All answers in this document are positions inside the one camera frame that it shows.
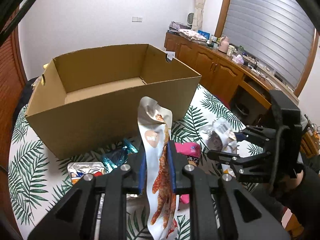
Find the right hand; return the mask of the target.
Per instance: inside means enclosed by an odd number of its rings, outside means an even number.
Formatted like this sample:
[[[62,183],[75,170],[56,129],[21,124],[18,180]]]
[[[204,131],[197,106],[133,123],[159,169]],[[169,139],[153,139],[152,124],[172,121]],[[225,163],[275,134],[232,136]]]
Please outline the right hand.
[[[301,172],[298,173],[295,178],[291,178],[290,176],[285,176],[283,181],[285,182],[286,190],[289,191],[297,188],[302,182],[303,177],[304,177],[303,170],[301,170]]]

